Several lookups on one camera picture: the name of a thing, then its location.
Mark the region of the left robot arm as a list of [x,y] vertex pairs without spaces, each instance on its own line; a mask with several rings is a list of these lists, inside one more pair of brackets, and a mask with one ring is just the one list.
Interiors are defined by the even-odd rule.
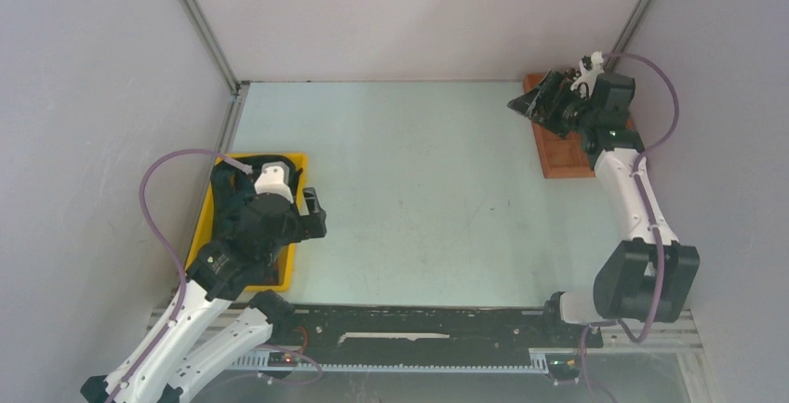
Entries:
[[302,192],[301,213],[287,186],[221,198],[213,195],[211,238],[185,271],[185,281],[140,345],[114,371],[88,378],[88,402],[188,402],[252,347],[284,343],[294,331],[293,306],[271,289],[256,293],[241,316],[208,342],[211,322],[277,265],[282,250],[327,233],[316,190]]

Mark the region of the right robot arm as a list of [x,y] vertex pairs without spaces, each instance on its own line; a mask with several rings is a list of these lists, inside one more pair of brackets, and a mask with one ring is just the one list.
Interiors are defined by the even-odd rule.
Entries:
[[544,339],[564,345],[579,325],[632,319],[673,323],[683,312],[700,267],[693,246],[680,243],[662,215],[647,172],[645,146],[629,128],[635,80],[599,74],[585,80],[569,69],[549,72],[509,109],[557,137],[580,136],[580,147],[602,184],[621,240],[587,289],[559,292],[541,321]]

